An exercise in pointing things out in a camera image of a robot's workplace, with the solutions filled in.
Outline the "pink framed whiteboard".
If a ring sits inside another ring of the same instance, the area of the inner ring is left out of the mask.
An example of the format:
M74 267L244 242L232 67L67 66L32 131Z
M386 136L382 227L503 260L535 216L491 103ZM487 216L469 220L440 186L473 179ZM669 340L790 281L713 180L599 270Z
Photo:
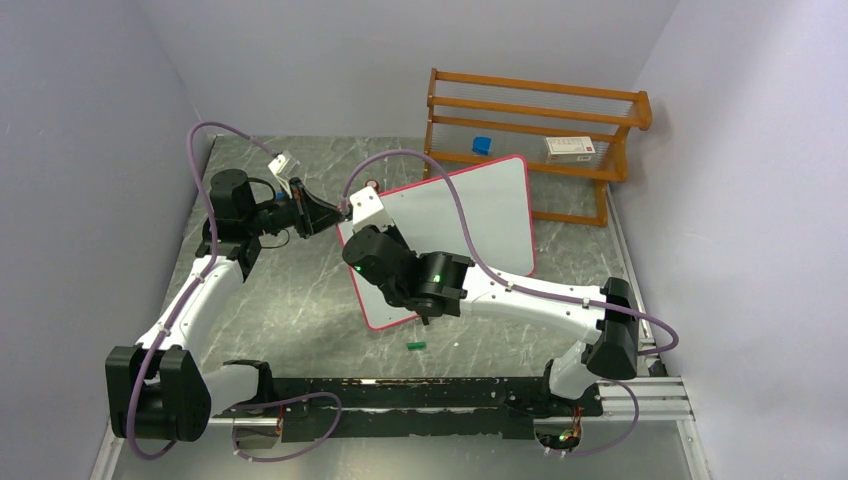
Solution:
M472 259L479 254L492 269L523 276L535 270L528 168L520 156L377 193L395 222L390 228L417 254L442 251ZM351 226L350 219L338 227L343 246L354 234ZM420 317L388 306L377 288L349 268L369 329L384 330Z

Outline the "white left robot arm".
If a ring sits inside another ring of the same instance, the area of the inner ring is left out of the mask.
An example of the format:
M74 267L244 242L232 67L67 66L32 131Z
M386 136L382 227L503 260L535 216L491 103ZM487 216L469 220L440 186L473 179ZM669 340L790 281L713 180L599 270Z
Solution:
M204 374L194 353L207 344L228 298L245 283L264 235L296 232L307 239L342 222L339 208L315 197L298 178L291 193L259 202L252 177L239 169L215 174L206 193L212 213L186 282L154 326L105 361L109 414L119 438L193 442L211 417L241 406L261 416L278 394L269 365L231 360Z

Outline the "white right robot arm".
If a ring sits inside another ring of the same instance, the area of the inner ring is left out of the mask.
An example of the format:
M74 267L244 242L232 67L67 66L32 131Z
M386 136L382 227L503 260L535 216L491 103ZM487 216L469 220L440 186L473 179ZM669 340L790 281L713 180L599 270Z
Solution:
M373 226L344 243L342 258L388 306L423 319L503 317L570 335L574 345L553 360L539 389L550 413L565 413L600 379L624 381L638 374L639 321L624 279L571 286L517 276L460 254L417 254L395 228L381 232Z

